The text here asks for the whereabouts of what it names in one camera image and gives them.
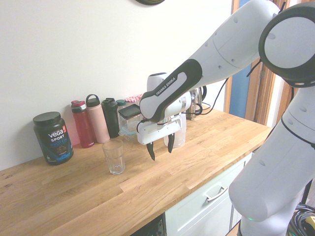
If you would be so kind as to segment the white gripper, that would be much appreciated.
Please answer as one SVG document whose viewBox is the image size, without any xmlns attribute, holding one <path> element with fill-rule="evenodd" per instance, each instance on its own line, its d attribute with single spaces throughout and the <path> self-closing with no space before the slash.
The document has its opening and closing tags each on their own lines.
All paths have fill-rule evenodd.
<svg viewBox="0 0 315 236">
<path fill-rule="evenodd" d="M 147 151 L 155 161 L 154 141 L 168 136 L 168 152 L 171 153 L 175 142 L 175 133 L 182 128 L 182 118 L 173 117 L 166 124 L 158 124 L 151 121 L 140 122 L 137 126 L 137 140 L 140 144 L 146 145 Z"/>
</svg>

